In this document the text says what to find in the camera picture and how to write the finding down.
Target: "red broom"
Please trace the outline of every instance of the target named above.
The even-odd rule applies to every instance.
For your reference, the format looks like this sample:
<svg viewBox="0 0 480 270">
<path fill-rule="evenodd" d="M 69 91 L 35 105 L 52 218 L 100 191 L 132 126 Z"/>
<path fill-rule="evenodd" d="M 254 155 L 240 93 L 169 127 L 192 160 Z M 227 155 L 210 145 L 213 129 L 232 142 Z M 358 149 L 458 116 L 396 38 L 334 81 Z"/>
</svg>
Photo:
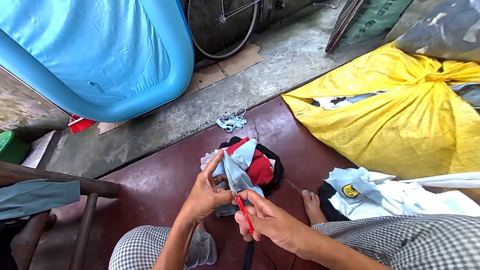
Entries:
<svg viewBox="0 0 480 270">
<path fill-rule="evenodd" d="M 72 132 L 72 134 L 75 134 L 77 132 L 80 132 L 82 130 L 85 130 L 91 127 L 95 123 L 96 121 L 72 114 L 70 117 L 70 123 L 68 124 L 68 127 L 70 128 L 70 131 Z"/>
</svg>

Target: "scissors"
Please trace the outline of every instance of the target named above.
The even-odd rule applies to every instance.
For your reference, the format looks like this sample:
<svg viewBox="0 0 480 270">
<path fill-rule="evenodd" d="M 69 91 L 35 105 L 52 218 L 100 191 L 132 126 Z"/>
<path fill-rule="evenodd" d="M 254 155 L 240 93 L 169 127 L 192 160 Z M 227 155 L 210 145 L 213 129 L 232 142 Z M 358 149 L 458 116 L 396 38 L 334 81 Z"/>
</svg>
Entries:
<svg viewBox="0 0 480 270">
<path fill-rule="evenodd" d="M 237 198 L 237 202 L 239 204 L 240 210 L 242 211 L 243 215 L 245 216 L 245 218 L 247 220 L 248 230 L 251 234 L 253 234 L 253 226 L 252 226 L 252 223 L 250 222 L 250 219 L 248 217 L 247 210 L 245 209 L 245 206 L 243 205 L 243 202 L 241 201 L 241 198 L 237 193 L 237 189 L 235 188 L 235 185 L 233 184 L 232 176 L 230 175 L 230 171 L 228 170 L 228 168 L 225 168 L 225 169 L 228 172 L 228 176 L 229 176 L 229 177 L 227 177 L 228 178 L 228 184 L 233 189 L 233 192 L 235 192 L 235 197 Z"/>
</svg>

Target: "cardboard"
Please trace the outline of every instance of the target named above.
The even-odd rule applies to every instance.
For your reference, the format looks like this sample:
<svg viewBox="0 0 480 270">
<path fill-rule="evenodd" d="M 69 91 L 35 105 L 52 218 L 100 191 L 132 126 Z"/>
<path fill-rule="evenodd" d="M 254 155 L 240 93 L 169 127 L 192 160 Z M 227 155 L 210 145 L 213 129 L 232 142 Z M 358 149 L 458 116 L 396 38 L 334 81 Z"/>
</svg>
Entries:
<svg viewBox="0 0 480 270">
<path fill-rule="evenodd" d="M 193 75 L 192 75 L 192 78 L 190 79 L 190 83 L 188 84 L 187 89 L 185 90 L 185 92 L 183 92 L 183 94 L 182 94 L 181 96 L 179 96 L 178 98 L 176 98 L 176 99 L 174 99 L 174 100 L 172 100 L 172 101 L 170 101 L 170 102 L 167 102 L 167 106 L 170 106 L 173 102 L 175 102 L 175 101 L 177 101 L 177 100 L 179 100 L 179 99 L 181 99 L 181 98 L 184 98 L 184 97 L 186 97 L 186 96 L 188 96 L 188 95 L 190 95 L 190 94 L 193 94 L 193 93 L 195 93 L 195 92 L 198 91 L 198 90 L 200 90 L 200 88 L 198 88 L 198 85 L 197 85 L 197 83 L 196 83 L 196 81 L 195 81 L 195 78 L 194 78 Z M 151 114 L 151 113 L 153 113 L 153 112 L 155 112 L 157 109 L 153 109 L 153 110 L 145 113 L 145 114 L 144 114 L 144 117 L 147 116 L 147 115 L 149 115 L 149 114 Z"/>
<path fill-rule="evenodd" d="M 232 76 L 263 61 L 264 58 L 258 54 L 259 51 L 259 46 L 247 43 L 241 52 L 223 60 L 218 63 L 218 65 L 228 74 L 228 76 Z"/>
<path fill-rule="evenodd" d="M 226 78 L 218 64 L 213 64 L 198 71 L 194 71 L 193 76 L 199 89 L 205 88 Z"/>
<path fill-rule="evenodd" d="M 115 129 L 115 128 L 129 122 L 129 121 L 130 120 L 122 121 L 122 122 L 118 122 L 118 123 L 104 123 L 104 122 L 101 122 L 100 124 L 98 124 L 98 126 L 96 126 L 99 129 L 98 135 L 100 136 L 103 133 L 109 132 L 110 130 Z"/>
</svg>

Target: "patch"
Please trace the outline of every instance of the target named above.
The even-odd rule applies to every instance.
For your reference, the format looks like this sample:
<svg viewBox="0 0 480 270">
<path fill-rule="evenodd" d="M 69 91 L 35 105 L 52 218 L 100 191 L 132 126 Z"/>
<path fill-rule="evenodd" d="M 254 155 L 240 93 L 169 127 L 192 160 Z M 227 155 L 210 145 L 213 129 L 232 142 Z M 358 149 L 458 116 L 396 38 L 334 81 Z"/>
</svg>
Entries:
<svg viewBox="0 0 480 270">
<path fill-rule="evenodd" d="M 358 192 L 355 188 L 353 188 L 352 184 L 348 184 L 344 187 L 342 187 L 342 192 L 345 194 L 345 196 L 355 199 L 360 192 Z"/>
</svg>

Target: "green bucket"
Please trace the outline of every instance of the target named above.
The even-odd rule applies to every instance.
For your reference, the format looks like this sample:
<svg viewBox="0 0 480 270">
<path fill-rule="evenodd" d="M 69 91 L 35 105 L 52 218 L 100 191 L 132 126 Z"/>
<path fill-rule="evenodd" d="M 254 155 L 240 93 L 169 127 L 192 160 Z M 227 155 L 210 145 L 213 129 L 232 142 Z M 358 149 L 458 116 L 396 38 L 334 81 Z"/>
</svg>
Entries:
<svg viewBox="0 0 480 270">
<path fill-rule="evenodd" d="M 0 161 L 21 164 L 30 152 L 30 145 L 15 137 L 13 131 L 0 133 Z"/>
</svg>

